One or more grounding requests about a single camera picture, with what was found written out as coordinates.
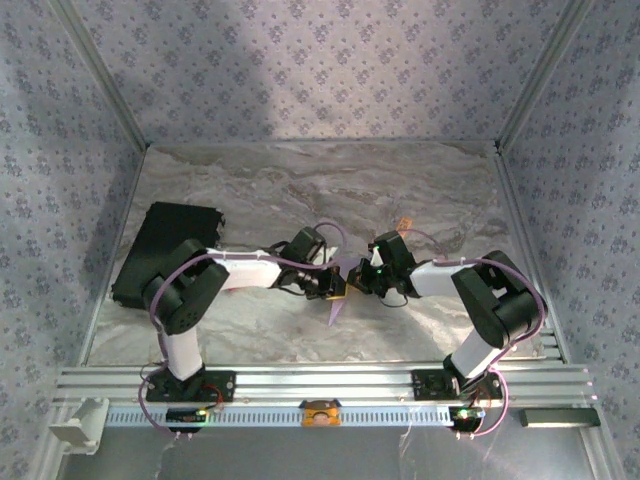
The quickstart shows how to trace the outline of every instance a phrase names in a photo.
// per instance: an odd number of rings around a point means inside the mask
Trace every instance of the white bracket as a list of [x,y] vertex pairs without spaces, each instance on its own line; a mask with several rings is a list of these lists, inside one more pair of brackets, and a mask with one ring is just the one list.
[[65,453],[93,455],[100,447],[108,411],[109,399],[83,398],[69,420],[49,425],[49,430],[66,444]]

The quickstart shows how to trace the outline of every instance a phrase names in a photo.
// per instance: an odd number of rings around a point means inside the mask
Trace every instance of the black case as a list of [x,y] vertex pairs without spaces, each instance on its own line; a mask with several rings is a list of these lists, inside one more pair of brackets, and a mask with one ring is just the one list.
[[111,286],[113,300],[123,307],[144,310],[142,289],[182,242],[198,240],[218,246],[224,215],[215,208],[156,202],[147,211],[127,259]]

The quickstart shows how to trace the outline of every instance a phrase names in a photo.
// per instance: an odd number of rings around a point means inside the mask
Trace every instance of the gray marble tabletop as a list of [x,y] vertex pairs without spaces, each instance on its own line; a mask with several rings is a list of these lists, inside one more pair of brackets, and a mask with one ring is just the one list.
[[[401,217],[434,235],[452,257],[501,249],[515,257],[498,204],[490,146],[435,142],[273,143],[164,147],[147,152],[111,283],[149,206],[169,201],[216,207],[227,224],[223,247],[255,249],[291,239],[305,225],[332,219],[348,232],[350,254]],[[327,230],[329,241],[339,237]],[[435,249],[408,236],[416,260]],[[411,300],[385,308],[373,296],[348,296],[336,323],[329,301],[283,292],[222,292],[198,328],[208,364],[441,360],[471,330],[459,299]],[[159,359],[145,312],[107,295],[95,320],[89,365],[141,365]],[[534,339],[514,354],[539,354]]]

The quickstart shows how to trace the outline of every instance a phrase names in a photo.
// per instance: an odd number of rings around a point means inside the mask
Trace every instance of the orange tag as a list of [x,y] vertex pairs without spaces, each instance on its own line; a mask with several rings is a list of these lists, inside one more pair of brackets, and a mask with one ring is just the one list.
[[[398,225],[396,225],[396,230],[406,230],[407,228],[411,228],[411,225],[413,225],[413,220],[411,220],[409,217],[402,217],[398,222]],[[402,238],[404,238],[406,235],[407,232],[400,232],[400,236]]]

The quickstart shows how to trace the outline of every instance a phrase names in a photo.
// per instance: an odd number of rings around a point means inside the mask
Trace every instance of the gray wall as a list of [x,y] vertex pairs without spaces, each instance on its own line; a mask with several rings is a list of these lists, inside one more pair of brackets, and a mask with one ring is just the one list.
[[640,478],[640,4],[597,2],[510,152],[574,361]]
[[75,362],[140,156],[44,1],[0,22],[0,478],[24,478]]
[[76,0],[151,143],[495,138],[566,2]]

